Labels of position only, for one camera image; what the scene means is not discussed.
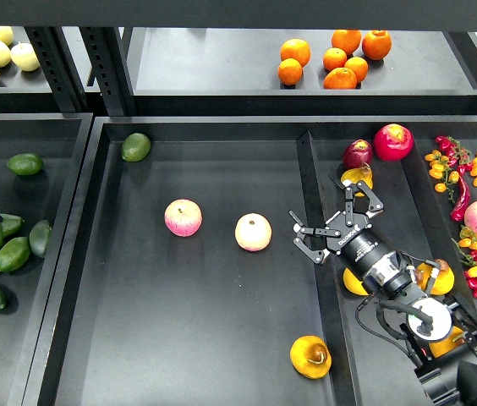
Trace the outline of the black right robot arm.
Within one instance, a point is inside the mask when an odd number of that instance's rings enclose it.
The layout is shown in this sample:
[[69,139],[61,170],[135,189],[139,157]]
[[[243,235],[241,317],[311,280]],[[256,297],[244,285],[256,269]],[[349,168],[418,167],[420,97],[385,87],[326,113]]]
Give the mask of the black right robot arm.
[[432,293],[441,267],[431,267],[426,285],[416,282],[417,258],[396,249],[371,224],[383,210],[363,180],[340,183],[344,208],[324,226],[294,218],[293,243],[315,264],[335,255],[375,301],[382,338],[415,364],[415,374],[435,405],[477,405],[477,313],[459,295]]

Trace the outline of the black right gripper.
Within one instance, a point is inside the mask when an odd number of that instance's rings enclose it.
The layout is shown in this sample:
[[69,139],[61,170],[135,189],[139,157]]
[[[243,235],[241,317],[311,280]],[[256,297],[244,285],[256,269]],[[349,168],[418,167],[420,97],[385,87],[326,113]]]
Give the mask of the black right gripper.
[[364,180],[332,181],[343,192],[343,209],[323,228],[307,226],[289,211],[293,244],[316,265],[324,264],[329,255],[339,255],[359,280],[389,281],[398,274],[396,249],[370,224],[383,212],[383,203]]

